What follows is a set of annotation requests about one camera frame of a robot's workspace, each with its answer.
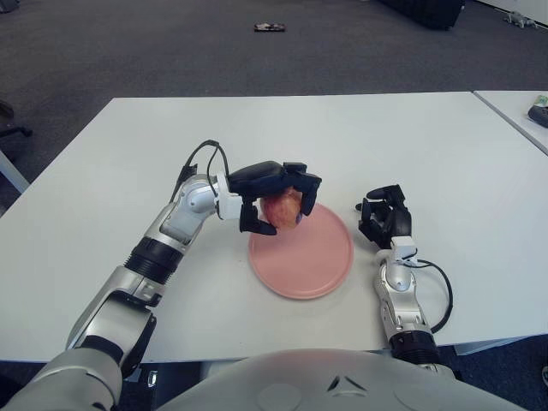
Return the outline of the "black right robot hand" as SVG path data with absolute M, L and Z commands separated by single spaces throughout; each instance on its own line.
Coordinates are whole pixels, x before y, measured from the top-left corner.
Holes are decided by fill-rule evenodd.
M 355 206 L 358 230 L 381 249 L 390 249 L 393 237 L 411 236 L 412 217 L 404 201 L 399 185 L 373 189 Z

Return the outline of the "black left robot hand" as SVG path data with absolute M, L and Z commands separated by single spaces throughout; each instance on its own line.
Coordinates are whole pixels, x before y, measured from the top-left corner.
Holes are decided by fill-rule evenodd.
M 227 177 L 228 189 L 241 197 L 239 215 L 240 232 L 260 235 L 276 235 L 277 228 L 259 219 L 258 208 L 253 204 L 258 199 L 282 194 L 287 188 L 301 193 L 300 214 L 312 212 L 322 179 L 307 172 L 304 163 L 265 161 L 254 164 Z

